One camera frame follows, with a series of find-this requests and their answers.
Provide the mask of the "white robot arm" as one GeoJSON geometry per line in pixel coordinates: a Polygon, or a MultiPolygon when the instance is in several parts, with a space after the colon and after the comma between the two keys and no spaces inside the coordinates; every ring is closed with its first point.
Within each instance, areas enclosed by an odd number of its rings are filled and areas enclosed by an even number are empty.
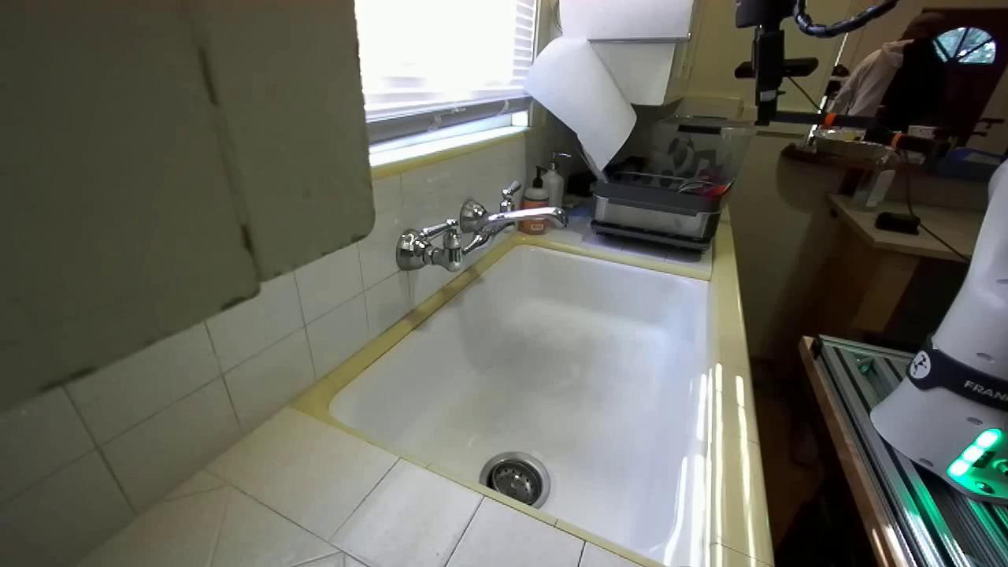
{"type": "Polygon", "coordinates": [[[889,448],[950,488],[1008,497],[1008,161],[989,175],[954,303],[869,421],[889,448]]]}

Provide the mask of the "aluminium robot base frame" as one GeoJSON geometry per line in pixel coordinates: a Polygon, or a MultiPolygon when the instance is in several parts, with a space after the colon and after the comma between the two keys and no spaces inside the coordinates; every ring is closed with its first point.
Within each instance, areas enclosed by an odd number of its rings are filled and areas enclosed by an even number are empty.
{"type": "Polygon", "coordinates": [[[909,464],[869,426],[909,356],[844,336],[796,342],[832,449],[879,567],[1008,567],[1008,506],[909,464]]]}

